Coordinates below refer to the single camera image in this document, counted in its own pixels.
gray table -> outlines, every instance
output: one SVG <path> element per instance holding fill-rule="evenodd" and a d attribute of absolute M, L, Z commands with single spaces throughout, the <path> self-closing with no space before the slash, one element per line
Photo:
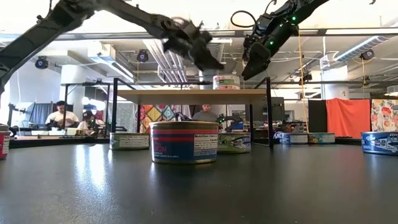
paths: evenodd
<path fill-rule="evenodd" d="M 254 146 L 200 166 L 108 145 L 11 150 L 0 223 L 397 223 L 398 157 Z"/>

man in white shirt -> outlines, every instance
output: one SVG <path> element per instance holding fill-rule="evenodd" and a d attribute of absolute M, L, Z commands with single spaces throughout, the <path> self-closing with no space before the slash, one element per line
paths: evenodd
<path fill-rule="evenodd" d="M 58 101 L 57 102 L 57 109 L 58 111 L 51 113 L 48 117 L 47 120 L 45 121 L 46 124 L 51 123 L 51 121 L 56 122 L 59 126 L 63 125 L 63 114 L 66 113 L 66 121 L 65 121 L 65 127 L 76 127 L 79 123 L 79 118 L 72 112 L 70 111 L 65 111 L 65 102 L 64 101 Z"/>
<path fill-rule="evenodd" d="M 87 134 L 87 135 L 94 134 L 95 131 L 92 130 L 94 127 L 91 127 L 91 124 L 90 124 L 92 121 L 95 121 L 95 124 L 97 124 L 98 126 L 105 125 L 104 121 L 95 119 L 93 112 L 86 111 L 83 113 L 83 121 L 80 122 L 77 129 L 84 130 L 85 134 Z"/>

wooden shelf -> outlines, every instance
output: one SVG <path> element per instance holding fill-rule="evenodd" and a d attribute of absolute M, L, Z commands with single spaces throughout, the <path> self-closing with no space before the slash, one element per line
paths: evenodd
<path fill-rule="evenodd" d="M 140 105 L 249 105 L 262 103 L 265 90 L 119 90 L 118 96 Z"/>

orange curtain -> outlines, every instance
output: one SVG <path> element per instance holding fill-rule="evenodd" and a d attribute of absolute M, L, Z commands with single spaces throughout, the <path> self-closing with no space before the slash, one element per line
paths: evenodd
<path fill-rule="evenodd" d="M 361 138 L 370 131 L 371 104 L 369 100 L 326 100 L 328 132 L 336 137 Z"/>

person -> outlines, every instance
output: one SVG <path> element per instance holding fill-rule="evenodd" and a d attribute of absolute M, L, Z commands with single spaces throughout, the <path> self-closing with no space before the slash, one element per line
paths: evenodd
<path fill-rule="evenodd" d="M 87 135 L 92 135 L 95 133 L 95 131 L 93 130 L 93 127 L 91 127 L 90 122 L 92 120 L 95 120 L 95 124 L 97 125 L 105 125 L 104 121 L 100 120 L 100 119 L 95 119 L 95 116 L 93 114 L 93 112 L 91 111 L 86 111 L 83 113 L 83 121 L 80 122 L 79 126 L 77 127 L 78 130 L 84 130 L 85 134 Z"/>
<path fill-rule="evenodd" d="M 216 122 L 217 115 L 210 111 L 211 105 L 202 105 L 202 110 L 195 113 L 192 117 L 194 121 L 207 121 L 207 122 Z"/>
<path fill-rule="evenodd" d="M 56 123 L 58 126 L 62 127 L 63 125 L 63 114 L 66 113 L 66 121 L 65 121 L 65 127 L 66 128 L 72 128 L 72 127 L 77 127 L 79 123 L 79 118 L 72 112 L 66 111 L 65 112 L 65 102 L 64 101 L 58 101 L 56 103 L 58 111 L 51 113 L 45 123 L 50 124 L 50 123 Z"/>

